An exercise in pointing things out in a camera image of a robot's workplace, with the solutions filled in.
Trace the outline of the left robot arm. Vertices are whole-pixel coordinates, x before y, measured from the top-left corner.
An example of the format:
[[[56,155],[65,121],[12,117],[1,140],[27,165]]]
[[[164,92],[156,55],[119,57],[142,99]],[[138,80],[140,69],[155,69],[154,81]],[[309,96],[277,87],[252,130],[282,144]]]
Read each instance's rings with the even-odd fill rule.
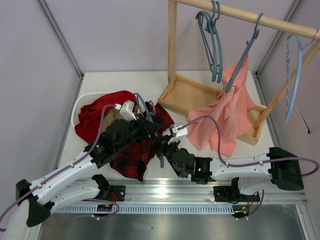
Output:
[[[32,182],[22,179],[16,184],[16,198],[29,203],[26,225],[43,223],[56,209],[88,199],[108,200],[111,186],[101,174],[83,184],[70,184],[87,173],[114,161],[130,144],[154,136],[161,125],[144,118],[115,120],[97,139],[87,145],[73,160]]]

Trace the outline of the red plaid skirt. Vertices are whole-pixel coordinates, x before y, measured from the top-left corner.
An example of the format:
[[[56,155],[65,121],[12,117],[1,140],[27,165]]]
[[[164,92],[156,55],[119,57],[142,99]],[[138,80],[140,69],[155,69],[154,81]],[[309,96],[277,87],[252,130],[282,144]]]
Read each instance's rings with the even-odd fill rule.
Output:
[[[151,118],[154,123],[161,125],[157,131],[159,136],[174,124],[169,113],[159,103],[155,105],[155,115]],[[149,138],[138,140],[119,152],[117,158],[110,163],[110,167],[126,178],[142,182],[147,164],[155,155],[155,149]]]

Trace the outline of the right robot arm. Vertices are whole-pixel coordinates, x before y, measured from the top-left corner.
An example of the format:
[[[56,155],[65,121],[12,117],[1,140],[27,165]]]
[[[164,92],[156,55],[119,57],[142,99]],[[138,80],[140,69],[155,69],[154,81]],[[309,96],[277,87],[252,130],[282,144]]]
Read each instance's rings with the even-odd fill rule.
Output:
[[[280,147],[270,147],[268,153],[229,159],[222,163],[212,157],[199,157],[179,148],[179,142],[170,142],[170,136],[153,137],[157,154],[164,155],[176,175],[190,178],[196,184],[231,181],[233,195],[253,195],[256,192],[278,188],[284,191],[304,189],[302,173],[296,156]]]

